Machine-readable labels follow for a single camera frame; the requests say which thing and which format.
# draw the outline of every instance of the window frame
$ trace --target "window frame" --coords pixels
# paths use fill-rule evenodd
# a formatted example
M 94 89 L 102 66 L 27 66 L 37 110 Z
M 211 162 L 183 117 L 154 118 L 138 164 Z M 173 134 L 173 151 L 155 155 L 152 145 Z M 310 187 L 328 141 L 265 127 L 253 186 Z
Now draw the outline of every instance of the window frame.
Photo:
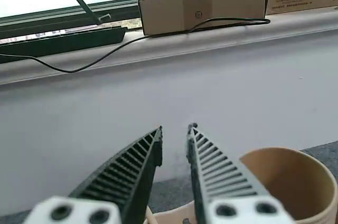
M 138 0 L 115 0 L 89 4 L 98 16 L 110 14 L 116 22 L 140 18 Z M 0 18 L 0 39 L 93 25 L 92 18 L 80 6 L 13 15 Z

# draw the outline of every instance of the black cable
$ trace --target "black cable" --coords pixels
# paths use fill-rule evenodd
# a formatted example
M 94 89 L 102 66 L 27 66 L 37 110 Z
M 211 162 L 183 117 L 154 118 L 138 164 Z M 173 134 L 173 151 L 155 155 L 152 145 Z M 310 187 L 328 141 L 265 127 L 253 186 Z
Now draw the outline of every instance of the black cable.
M 269 24 L 270 23 L 270 20 L 269 19 L 266 19 L 266 18 L 233 18 L 233 17 L 218 17 L 218 18 L 210 18 L 210 19 L 207 19 L 203 22 L 200 22 L 199 24 L 197 24 L 196 26 L 194 26 L 193 28 L 191 28 L 190 30 L 187 30 L 186 33 L 189 34 L 193 31 L 195 31 L 199 26 L 201 25 L 204 25 L 205 23 L 208 23 L 208 22 L 214 22 L 214 21 L 243 21 L 243 22 L 237 22 L 237 23 L 230 23 L 230 24 L 227 24 L 227 25 L 224 25 L 222 27 L 233 27 L 233 26 L 248 26 L 248 25 L 262 25 L 262 24 Z M 36 62 L 39 62 L 41 64 L 43 64 L 44 66 L 46 67 L 49 67 L 55 71 L 59 71 L 59 72 L 64 72 L 64 73 L 74 73 L 74 72 L 79 72 L 79 71 L 82 71 L 84 69 L 87 69 L 88 67 L 91 67 L 92 65 L 100 62 L 101 60 L 105 59 L 106 57 L 112 55 L 114 52 L 118 51 L 119 49 L 131 44 L 131 43 L 134 43 L 136 41 L 139 41 L 139 40 L 142 40 L 142 39 L 146 39 L 146 38 L 150 38 L 150 37 L 158 37 L 158 36 L 163 36 L 163 35 L 145 35 L 145 36 L 142 36 L 140 38 L 136 38 L 136 39 L 133 39 L 133 40 L 130 40 L 124 44 L 121 44 L 120 46 L 116 47 L 115 49 L 111 50 L 110 52 L 108 52 L 107 54 L 105 54 L 104 56 L 102 56 L 101 58 L 91 62 L 90 64 L 84 66 L 84 67 L 80 67 L 78 69 L 74 69 L 74 70 L 64 70 L 64 69 L 60 69 L 60 68 L 57 68 L 57 67 L 54 67 L 46 62 L 43 62 L 42 60 L 36 58 L 36 57 L 33 57 L 33 56 L 26 56 L 26 55 L 10 55 L 10 54 L 0 54 L 0 56 L 3 56 L 3 57 L 14 57 L 14 58 L 22 58 L 22 59 L 32 59 L 32 60 L 35 60 Z

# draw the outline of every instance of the window sill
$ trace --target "window sill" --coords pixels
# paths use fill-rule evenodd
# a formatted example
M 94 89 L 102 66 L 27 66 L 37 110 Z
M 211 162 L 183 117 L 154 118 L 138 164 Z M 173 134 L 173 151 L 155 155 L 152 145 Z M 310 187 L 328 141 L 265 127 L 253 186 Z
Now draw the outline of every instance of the window sill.
M 87 70 L 338 29 L 338 13 L 334 7 L 270 15 L 267 18 L 271 19 L 268 25 L 232 27 L 140 40 L 122 48 Z M 142 31 L 128 32 L 124 42 L 141 36 L 143 36 Z M 42 59 L 60 68 L 74 69 L 101 57 L 119 45 L 55 54 Z M 32 60 L 15 61 L 0 65 L 0 85 L 54 77 L 60 74 L 62 73 Z

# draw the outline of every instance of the window latch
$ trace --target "window latch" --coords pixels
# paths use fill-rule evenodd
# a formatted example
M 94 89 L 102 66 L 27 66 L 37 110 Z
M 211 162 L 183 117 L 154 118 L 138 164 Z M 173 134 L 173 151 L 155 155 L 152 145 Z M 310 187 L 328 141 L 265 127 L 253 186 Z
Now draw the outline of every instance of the window latch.
M 80 4 L 80 6 L 86 12 L 86 14 L 90 18 L 92 18 L 92 20 L 94 21 L 96 25 L 101 25 L 102 23 L 104 23 L 104 20 L 107 18 L 111 19 L 110 14 L 105 14 L 101 17 L 98 17 L 83 0 L 76 0 L 76 1 Z

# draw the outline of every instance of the white wall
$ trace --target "white wall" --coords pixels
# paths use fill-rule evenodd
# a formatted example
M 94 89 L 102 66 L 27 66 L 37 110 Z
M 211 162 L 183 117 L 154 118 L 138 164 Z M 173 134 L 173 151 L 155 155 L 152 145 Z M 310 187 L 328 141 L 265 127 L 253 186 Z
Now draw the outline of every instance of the white wall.
M 237 156 L 335 141 L 337 43 L 327 31 L 2 86 L 0 215 L 66 195 L 159 125 L 156 180 L 188 174 L 190 122 Z

